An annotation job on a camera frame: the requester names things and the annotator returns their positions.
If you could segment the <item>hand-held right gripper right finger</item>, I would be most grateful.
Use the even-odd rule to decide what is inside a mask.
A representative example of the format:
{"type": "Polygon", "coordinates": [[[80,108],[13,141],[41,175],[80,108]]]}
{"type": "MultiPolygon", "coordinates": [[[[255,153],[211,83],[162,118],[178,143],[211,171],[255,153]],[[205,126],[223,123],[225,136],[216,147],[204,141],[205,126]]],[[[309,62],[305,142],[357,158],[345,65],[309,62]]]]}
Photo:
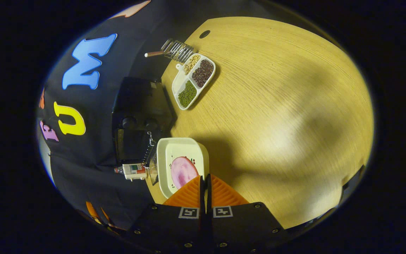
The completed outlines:
{"type": "Polygon", "coordinates": [[[212,254],[269,254],[288,232],[260,201],[249,202],[226,182],[207,175],[207,229],[212,254]]]}

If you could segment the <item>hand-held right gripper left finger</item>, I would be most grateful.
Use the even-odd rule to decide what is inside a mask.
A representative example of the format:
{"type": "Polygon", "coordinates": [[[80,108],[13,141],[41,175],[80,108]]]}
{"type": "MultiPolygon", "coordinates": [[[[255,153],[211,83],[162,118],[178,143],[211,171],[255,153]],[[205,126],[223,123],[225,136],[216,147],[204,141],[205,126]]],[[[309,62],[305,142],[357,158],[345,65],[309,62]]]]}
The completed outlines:
{"type": "Polygon", "coordinates": [[[148,204],[126,231],[126,242],[144,254],[203,253],[204,190],[198,176],[163,204],[148,204]]]}

